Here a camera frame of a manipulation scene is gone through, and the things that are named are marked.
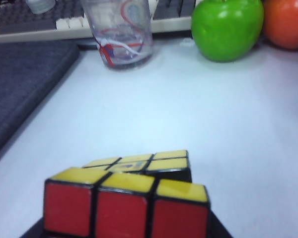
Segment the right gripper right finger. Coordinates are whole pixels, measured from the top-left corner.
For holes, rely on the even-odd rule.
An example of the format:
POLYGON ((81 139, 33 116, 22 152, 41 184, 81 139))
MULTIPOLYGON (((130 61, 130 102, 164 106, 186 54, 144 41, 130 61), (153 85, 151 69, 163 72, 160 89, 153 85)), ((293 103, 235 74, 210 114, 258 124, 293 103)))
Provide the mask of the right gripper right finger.
POLYGON ((225 228, 217 216, 211 212, 209 215, 209 238, 233 238, 230 232, 225 228))

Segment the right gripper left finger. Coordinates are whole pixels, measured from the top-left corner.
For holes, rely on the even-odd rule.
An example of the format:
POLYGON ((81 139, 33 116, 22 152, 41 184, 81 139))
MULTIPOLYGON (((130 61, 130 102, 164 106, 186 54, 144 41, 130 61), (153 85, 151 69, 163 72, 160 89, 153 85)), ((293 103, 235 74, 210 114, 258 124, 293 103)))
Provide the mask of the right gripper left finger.
POLYGON ((43 230, 43 218, 32 225, 20 238, 45 238, 46 233, 43 230))

